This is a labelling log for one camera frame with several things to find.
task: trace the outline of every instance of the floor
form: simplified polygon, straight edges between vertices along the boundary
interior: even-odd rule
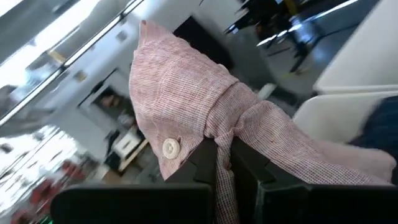
[[[296,61],[294,46],[289,40],[283,40],[281,36],[281,42],[268,49],[267,44],[256,47],[258,40],[253,36],[253,29],[240,30],[227,41],[227,48],[236,65],[230,72],[254,91],[267,83],[276,83],[303,102],[311,97],[312,86],[322,71],[377,2],[359,0],[313,22],[303,23],[296,34],[302,40],[310,41],[310,54],[299,67],[299,73],[289,72]],[[325,37],[317,45],[311,45],[316,37],[322,35],[320,31]],[[277,95],[271,95],[267,100],[280,106],[289,116],[293,116],[299,107],[299,104],[290,105]],[[150,147],[129,166],[123,179],[134,184],[163,182],[157,158]]]

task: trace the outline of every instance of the dark fabric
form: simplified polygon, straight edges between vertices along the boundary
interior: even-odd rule
[[[364,124],[362,134],[350,144],[381,149],[398,161],[398,96],[382,100]],[[392,183],[398,184],[397,169],[394,170]]]

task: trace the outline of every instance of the pink shirt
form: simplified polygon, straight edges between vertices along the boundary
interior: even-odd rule
[[[234,136],[299,179],[314,184],[389,185],[395,160],[306,136],[276,105],[260,101],[222,65],[151,22],[142,22],[130,76],[137,123],[166,179],[206,136],[218,145],[216,214],[238,223],[229,147]],[[167,159],[162,144],[177,139],[181,151]]]

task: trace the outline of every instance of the shirt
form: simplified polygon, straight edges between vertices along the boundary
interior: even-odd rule
[[[139,128],[166,179],[201,143],[218,145],[216,216],[238,223],[229,147],[235,136],[299,179],[313,184],[389,185],[395,160],[377,149],[358,149],[306,136],[276,105],[258,100],[223,66],[152,22],[142,22],[129,81]],[[175,159],[162,144],[180,144]]]

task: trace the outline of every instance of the white button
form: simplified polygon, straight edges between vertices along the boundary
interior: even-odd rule
[[[168,159],[177,158],[180,153],[180,144],[175,139],[166,139],[163,142],[163,155]]]

